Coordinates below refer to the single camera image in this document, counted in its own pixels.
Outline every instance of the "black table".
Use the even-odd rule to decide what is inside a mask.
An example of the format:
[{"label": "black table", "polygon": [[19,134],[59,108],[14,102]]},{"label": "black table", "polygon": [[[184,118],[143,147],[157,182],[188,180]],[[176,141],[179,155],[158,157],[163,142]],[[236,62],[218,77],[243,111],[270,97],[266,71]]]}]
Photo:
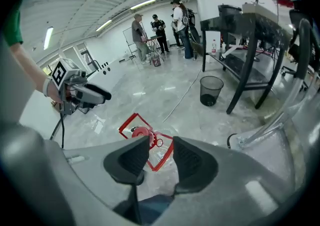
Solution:
[{"label": "black table", "polygon": [[[200,25],[204,47],[202,71],[204,72],[206,70],[206,56],[211,56],[223,65],[224,70],[228,69],[239,80],[239,84],[226,113],[230,114],[233,111],[243,91],[264,89],[262,96],[255,105],[255,108],[259,109],[268,96],[279,73],[285,51],[289,47],[289,34],[272,20],[257,13],[229,14],[224,17],[203,20],[200,22]],[[239,71],[239,65],[237,66],[235,56],[232,54],[229,54],[226,59],[222,61],[220,56],[219,58],[206,53],[206,31],[231,33],[241,35],[243,38],[249,38],[246,60],[242,62],[242,70]],[[252,72],[258,40],[267,42],[275,48],[280,48],[280,52],[269,81],[248,82]]]}]

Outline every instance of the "hand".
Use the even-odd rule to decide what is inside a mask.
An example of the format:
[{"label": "hand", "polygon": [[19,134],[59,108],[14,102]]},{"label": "hand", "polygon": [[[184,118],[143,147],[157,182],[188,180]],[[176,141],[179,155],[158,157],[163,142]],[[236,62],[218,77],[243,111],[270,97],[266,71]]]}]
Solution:
[{"label": "hand", "polygon": [[[70,93],[70,86],[68,85],[66,88],[66,96],[70,97],[71,93]],[[51,81],[48,85],[48,96],[54,100],[55,102],[62,104],[63,101],[60,99],[59,97],[59,92],[58,89],[56,88],[55,84]]]}]

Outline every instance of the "white shirt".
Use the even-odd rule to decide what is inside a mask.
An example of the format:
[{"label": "white shirt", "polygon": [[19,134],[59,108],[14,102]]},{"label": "white shirt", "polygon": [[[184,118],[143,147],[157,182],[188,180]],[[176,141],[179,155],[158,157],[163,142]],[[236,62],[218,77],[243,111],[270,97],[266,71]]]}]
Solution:
[{"label": "white shirt", "polygon": [[177,6],[173,11],[173,19],[178,20],[177,31],[183,30],[186,26],[182,23],[182,18],[184,17],[184,13],[182,9]]}]

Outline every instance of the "green sleeve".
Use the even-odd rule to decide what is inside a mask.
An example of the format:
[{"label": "green sleeve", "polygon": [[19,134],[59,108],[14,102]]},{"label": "green sleeve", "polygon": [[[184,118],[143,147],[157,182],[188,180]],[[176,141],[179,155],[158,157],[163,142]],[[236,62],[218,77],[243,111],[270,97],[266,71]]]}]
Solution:
[{"label": "green sleeve", "polygon": [[24,41],[22,39],[20,31],[20,5],[22,1],[17,2],[8,14],[4,24],[3,24],[3,35],[8,46],[11,47],[16,43],[22,44]]}]

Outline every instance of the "office chair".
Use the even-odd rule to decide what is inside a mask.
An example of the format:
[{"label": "office chair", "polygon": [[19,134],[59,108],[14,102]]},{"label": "office chair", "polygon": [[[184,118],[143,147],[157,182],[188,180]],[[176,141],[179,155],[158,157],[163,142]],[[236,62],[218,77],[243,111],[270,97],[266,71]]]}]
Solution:
[{"label": "office chair", "polygon": [[[289,46],[289,54],[292,55],[293,57],[293,61],[291,63],[297,63],[299,61],[299,55],[300,55],[300,51],[299,51],[299,46],[297,44],[295,44],[295,41],[297,39],[297,36],[299,35],[299,24],[301,19],[307,19],[311,25],[311,27],[313,27],[313,19],[310,15],[303,13],[300,10],[297,9],[292,9],[289,11],[289,15],[290,15],[290,20],[293,26],[293,37],[290,41],[290,46]],[[311,50],[311,55],[310,55],[310,61],[309,61],[309,65],[313,68],[316,69],[317,68],[317,59],[315,58],[314,54],[312,54],[312,50]],[[286,66],[282,66],[281,68],[281,74],[282,76],[285,76],[286,74],[289,75],[293,75],[293,77],[296,77],[296,71],[294,69],[291,69],[289,67]],[[307,90],[309,87],[307,85],[307,83],[305,81],[303,81],[303,85],[300,89],[301,90]]]}]

